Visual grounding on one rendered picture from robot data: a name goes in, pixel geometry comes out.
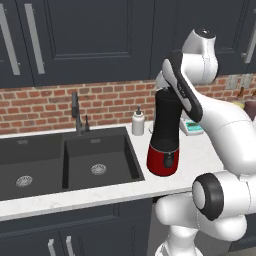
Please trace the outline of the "dark base cupboard door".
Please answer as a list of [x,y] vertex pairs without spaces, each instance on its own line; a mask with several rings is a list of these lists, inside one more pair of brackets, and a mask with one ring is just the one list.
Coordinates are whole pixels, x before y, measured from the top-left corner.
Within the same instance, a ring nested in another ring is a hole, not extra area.
[[64,256],[62,243],[56,231],[0,238],[0,256],[50,256],[49,239],[54,239],[56,256]]
[[77,221],[59,231],[64,255],[72,237],[75,256],[147,256],[151,199],[116,203],[118,214]]

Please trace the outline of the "dark base cupboard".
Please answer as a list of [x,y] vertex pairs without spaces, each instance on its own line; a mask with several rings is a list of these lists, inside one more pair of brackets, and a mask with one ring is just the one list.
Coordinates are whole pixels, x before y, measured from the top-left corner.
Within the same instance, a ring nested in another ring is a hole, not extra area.
[[256,247],[256,213],[246,215],[246,220],[246,233],[241,239],[231,243],[230,252]]

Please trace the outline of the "white soap dispenser bottle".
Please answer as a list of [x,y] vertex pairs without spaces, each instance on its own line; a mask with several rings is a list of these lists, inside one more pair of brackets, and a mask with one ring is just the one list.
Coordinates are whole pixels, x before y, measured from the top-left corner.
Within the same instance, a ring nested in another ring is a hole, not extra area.
[[132,116],[132,134],[135,136],[142,136],[144,134],[145,116],[140,108],[134,112]]

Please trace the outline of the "dark false drawer front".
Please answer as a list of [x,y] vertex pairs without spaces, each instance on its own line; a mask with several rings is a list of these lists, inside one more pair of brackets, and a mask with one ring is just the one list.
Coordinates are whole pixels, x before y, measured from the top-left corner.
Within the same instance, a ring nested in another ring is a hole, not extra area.
[[0,234],[44,228],[93,218],[116,216],[119,206],[110,204],[0,222]]

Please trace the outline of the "black tap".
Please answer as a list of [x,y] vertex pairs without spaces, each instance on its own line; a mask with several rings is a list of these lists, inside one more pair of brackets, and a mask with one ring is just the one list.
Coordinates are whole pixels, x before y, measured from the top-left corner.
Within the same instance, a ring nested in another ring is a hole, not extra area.
[[83,132],[82,123],[80,119],[80,112],[79,112],[79,103],[78,103],[78,96],[76,92],[72,93],[72,109],[71,109],[72,117],[76,120],[76,131],[78,135],[81,135]]

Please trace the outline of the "dark wall cupboard door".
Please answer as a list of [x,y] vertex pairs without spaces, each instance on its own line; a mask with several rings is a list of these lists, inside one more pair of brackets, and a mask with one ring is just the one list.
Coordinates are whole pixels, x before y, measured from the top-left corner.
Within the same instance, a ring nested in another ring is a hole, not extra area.
[[256,47],[249,63],[243,57],[256,33],[256,0],[155,0],[153,24],[151,78],[195,28],[216,35],[220,75],[256,73]]
[[7,22],[20,69],[20,74],[15,76],[12,72],[0,27],[0,88],[31,87],[34,85],[34,81],[16,1],[0,0],[0,3],[2,3],[5,8]]
[[[44,62],[39,74],[24,4]],[[143,80],[150,75],[154,0],[16,0],[37,86]]]

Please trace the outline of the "red and black blender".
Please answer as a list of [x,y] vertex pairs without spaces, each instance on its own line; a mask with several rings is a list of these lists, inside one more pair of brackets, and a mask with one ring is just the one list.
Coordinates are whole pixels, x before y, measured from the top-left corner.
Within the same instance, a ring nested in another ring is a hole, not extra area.
[[155,122],[147,168],[156,176],[173,175],[179,162],[179,123],[182,104],[175,93],[161,89],[155,94]]

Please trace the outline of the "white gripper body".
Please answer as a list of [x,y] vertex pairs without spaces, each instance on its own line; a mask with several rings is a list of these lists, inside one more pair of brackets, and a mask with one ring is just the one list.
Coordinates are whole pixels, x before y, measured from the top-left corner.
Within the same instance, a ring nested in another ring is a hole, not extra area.
[[156,80],[155,80],[155,84],[156,84],[156,88],[157,89],[163,89],[163,88],[169,88],[170,85],[168,84],[168,82],[165,80],[162,72],[159,72]]

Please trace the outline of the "grey wall socket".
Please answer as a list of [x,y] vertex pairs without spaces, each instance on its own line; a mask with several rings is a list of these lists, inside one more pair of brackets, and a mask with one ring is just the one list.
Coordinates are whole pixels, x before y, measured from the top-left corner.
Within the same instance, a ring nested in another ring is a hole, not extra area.
[[238,83],[238,75],[229,75],[226,82],[227,90],[235,90]]
[[240,81],[240,86],[244,87],[245,89],[250,87],[252,81],[252,74],[243,74]]

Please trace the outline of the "dark purple round object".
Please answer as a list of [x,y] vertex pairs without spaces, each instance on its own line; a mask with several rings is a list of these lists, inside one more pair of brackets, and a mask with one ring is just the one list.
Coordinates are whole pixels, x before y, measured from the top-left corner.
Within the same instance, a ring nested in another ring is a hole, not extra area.
[[254,120],[256,117],[256,102],[246,101],[244,105],[244,111],[248,114],[251,120]]

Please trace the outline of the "white kitchen scale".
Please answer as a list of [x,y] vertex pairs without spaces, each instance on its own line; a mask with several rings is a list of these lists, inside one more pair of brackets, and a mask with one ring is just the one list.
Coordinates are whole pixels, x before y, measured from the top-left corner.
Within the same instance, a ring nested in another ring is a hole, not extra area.
[[186,136],[196,136],[204,132],[202,127],[190,119],[180,119],[180,129]]

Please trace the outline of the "black double sink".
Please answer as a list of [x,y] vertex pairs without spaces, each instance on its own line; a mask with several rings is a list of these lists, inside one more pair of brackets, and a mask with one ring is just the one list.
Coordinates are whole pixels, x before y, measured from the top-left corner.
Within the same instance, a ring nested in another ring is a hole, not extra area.
[[0,139],[0,201],[143,179],[124,127]]

